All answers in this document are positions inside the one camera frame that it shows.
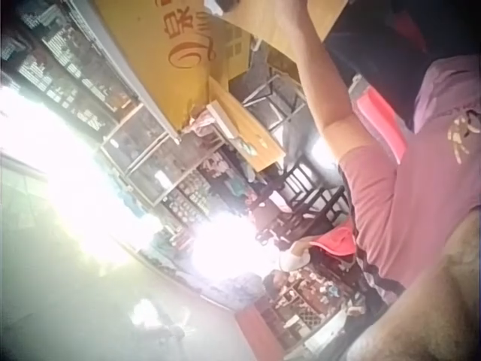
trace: bright light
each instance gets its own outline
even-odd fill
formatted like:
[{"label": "bright light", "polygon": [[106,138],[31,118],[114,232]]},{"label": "bright light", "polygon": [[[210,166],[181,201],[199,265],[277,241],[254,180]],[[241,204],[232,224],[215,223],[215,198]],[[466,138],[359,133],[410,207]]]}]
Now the bright light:
[{"label": "bright light", "polygon": [[113,138],[110,139],[109,143],[112,145],[112,147],[117,148],[117,149],[119,148],[119,143],[117,143],[115,139],[113,139]]},{"label": "bright light", "polygon": [[93,150],[65,122],[40,104],[11,89],[0,89],[0,147],[48,177],[50,200],[62,225],[101,273],[131,258],[117,242],[146,247],[159,229],[149,217],[139,220],[118,198]]},{"label": "bright light", "polygon": [[168,179],[166,173],[164,173],[163,171],[158,171],[155,177],[156,177],[156,180],[159,181],[162,188],[164,188],[165,190],[169,190],[170,188],[172,188],[173,184],[171,180]]},{"label": "bright light", "polygon": [[159,319],[159,312],[157,312],[156,307],[148,299],[142,299],[136,304],[130,319],[134,325],[142,326],[146,329],[157,328],[162,325]]},{"label": "bright light", "polygon": [[264,276],[273,268],[268,251],[257,242],[256,228],[248,218],[220,214],[196,232],[192,261],[214,281],[247,272]]},{"label": "bright light", "polygon": [[334,158],[331,148],[324,138],[319,138],[310,151],[312,159],[319,167],[326,169],[337,169],[337,161]]}]

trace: floor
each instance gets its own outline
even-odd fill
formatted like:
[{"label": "floor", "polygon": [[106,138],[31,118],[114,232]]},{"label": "floor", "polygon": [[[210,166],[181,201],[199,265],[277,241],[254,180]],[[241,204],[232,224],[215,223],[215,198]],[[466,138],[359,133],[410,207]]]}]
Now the floor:
[{"label": "floor", "polygon": [[[2,356],[255,360],[232,314],[159,277],[125,251],[120,256],[118,249],[116,262],[90,256],[63,226],[45,181],[5,168],[3,160],[0,171]],[[186,336],[162,344],[159,324],[180,324]]]}]

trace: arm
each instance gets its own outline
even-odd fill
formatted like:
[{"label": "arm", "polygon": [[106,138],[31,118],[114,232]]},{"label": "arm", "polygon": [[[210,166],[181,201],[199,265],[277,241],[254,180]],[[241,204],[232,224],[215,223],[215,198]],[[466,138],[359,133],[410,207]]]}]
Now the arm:
[{"label": "arm", "polygon": [[318,235],[310,235],[307,237],[303,237],[292,244],[290,252],[294,256],[301,257],[306,250],[312,247],[312,242],[318,238]]},{"label": "arm", "polygon": [[307,0],[277,0],[277,10],[309,109],[346,175],[357,228],[368,227],[365,238],[374,242],[391,214],[397,166],[354,114],[349,91],[317,36]]},{"label": "arm", "polygon": [[353,113],[349,92],[320,41],[307,0],[278,0],[280,25],[289,37],[309,109],[334,156],[375,140]]}]

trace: wooden board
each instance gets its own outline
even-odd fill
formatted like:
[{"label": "wooden board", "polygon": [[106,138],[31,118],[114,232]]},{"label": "wooden board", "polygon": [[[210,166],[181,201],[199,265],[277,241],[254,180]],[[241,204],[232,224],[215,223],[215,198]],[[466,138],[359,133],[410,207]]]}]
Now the wooden board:
[{"label": "wooden board", "polygon": [[209,98],[219,102],[237,128],[240,138],[256,149],[257,155],[251,156],[241,147],[236,147],[256,171],[267,168],[286,155],[264,126],[212,77],[209,78]]},{"label": "wooden board", "polygon": [[[293,59],[289,41],[277,25],[276,0],[240,0],[240,4],[222,18],[269,43]],[[309,12],[321,39],[329,33],[347,0],[309,0]]]}]

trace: chair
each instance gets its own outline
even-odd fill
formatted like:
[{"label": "chair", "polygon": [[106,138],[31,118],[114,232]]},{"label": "chair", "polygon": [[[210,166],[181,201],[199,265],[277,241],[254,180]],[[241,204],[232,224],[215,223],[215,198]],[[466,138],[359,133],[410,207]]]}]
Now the chair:
[{"label": "chair", "polygon": [[396,114],[383,97],[369,86],[357,100],[358,109],[386,140],[399,163],[406,151],[407,143],[396,123]]}]

